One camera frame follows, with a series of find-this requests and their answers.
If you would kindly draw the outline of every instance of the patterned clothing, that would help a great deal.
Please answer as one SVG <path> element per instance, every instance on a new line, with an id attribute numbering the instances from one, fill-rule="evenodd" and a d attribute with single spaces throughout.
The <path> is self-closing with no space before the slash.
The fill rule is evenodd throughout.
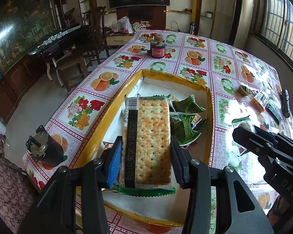
<path id="1" fill-rule="evenodd" d="M 37 192 L 22 169 L 3 156 L 0 135 L 0 217 L 12 232 L 17 233 Z"/>

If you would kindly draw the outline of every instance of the plastic tablecloth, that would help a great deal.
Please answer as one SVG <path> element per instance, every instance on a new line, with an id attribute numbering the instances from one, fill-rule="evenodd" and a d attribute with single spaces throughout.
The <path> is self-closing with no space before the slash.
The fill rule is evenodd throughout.
<path id="1" fill-rule="evenodd" d="M 147 54 L 156 34 L 162 34 L 167 43 L 165 57 L 162 59 L 153 59 Z M 277 71 L 255 56 L 225 43 L 171 31 L 138 31 L 129 43 L 98 65 L 70 93 L 45 125 L 49 134 L 61 143 L 66 160 L 56 168 L 50 168 L 41 162 L 36 163 L 29 152 L 23 156 L 25 170 L 37 188 L 42 189 L 61 165 L 70 168 L 76 165 L 113 97 L 140 69 L 172 73 L 211 89 L 214 133 L 210 166 L 219 169 L 227 165 L 233 166 L 267 213 L 277 193 L 263 180 L 265 170 L 254 154 L 239 157 L 243 148 L 232 139 L 231 122 L 235 118 L 250 115 L 254 125 L 293 139 L 292 117 L 286 119 L 279 110 L 282 121 L 277 125 L 269 113 L 260 113 L 249 97 L 243 97 L 237 92 L 240 85 L 246 85 L 251 90 L 262 89 L 281 108 L 281 85 Z M 211 231 L 216 221 L 215 193 L 212 195 Z M 112 214 L 112 232 L 147 232 L 144 228 L 133 227 L 128 223 L 130 220 L 124 221 L 122 226 L 118 225 L 120 221 L 115 222 L 115 219 L 121 219 L 121 215 L 116 212 Z M 176 228 L 171 231 L 175 233 L 181 230 Z"/>

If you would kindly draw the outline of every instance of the chair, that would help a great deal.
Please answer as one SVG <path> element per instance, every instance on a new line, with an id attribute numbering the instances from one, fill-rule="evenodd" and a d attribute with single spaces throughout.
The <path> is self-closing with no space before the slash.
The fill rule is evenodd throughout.
<path id="1" fill-rule="evenodd" d="M 77 66 L 79 75 L 69 76 L 67 69 Z M 87 64 L 80 51 L 73 50 L 70 55 L 65 55 L 57 61 L 56 71 L 59 73 L 68 92 L 75 88 L 89 74 Z"/>
<path id="2" fill-rule="evenodd" d="M 84 24 L 87 21 L 89 22 L 90 38 L 88 43 L 76 47 L 82 52 L 87 52 L 83 55 L 84 58 L 90 58 L 90 61 L 98 61 L 98 64 L 101 63 L 101 60 L 106 59 L 99 57 L 101 51 L 105 50 L 106 56 L 110 56 L 104 31 L 105 8 L 106 6 L 96 7 L 94 10 L 90 9 L 84 13 Z"/>

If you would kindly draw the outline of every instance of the metal bolt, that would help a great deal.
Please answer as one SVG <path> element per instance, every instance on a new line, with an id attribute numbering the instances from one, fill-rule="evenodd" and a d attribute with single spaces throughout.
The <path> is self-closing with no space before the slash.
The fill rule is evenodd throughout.
<path id="1" fill-rule="evenodd" d="M 64 173 L 67 171 L 67 167 L 66 166 L 61 166 L 58 168 L 59 173 Z"/>
<path id="2" fill-rule="evenodd" d="M 232 168 L 231 166 L 226 166 L 225 170 L 229 173 L 233 173 L 234 172 L 234 168 Z"/>
<path id="3" fill-rule="evenodd" d="M 94 164 L 100 164 L 100 163 L 102 163 L 102 159 L 94 159 L 93 163 Z"/>
<path id="4" fill-rule="evenodd" d="M 200 164 L 200 161 L 199 160 L 197 160 L 197 159 L 191 159 L 191 164 L 193 164 L 193 165 L 199 165 Z"/>

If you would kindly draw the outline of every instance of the black label strip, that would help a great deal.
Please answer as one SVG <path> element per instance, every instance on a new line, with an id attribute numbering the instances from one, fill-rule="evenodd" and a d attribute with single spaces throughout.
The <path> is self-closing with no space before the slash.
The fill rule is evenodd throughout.
<path id="1" fill-rule="evenodd" d="M 136 188 L 136 146 L 137 146 L 138 110 L 129 110 L 127 145 L 125 154 L 125 187 Z"/>

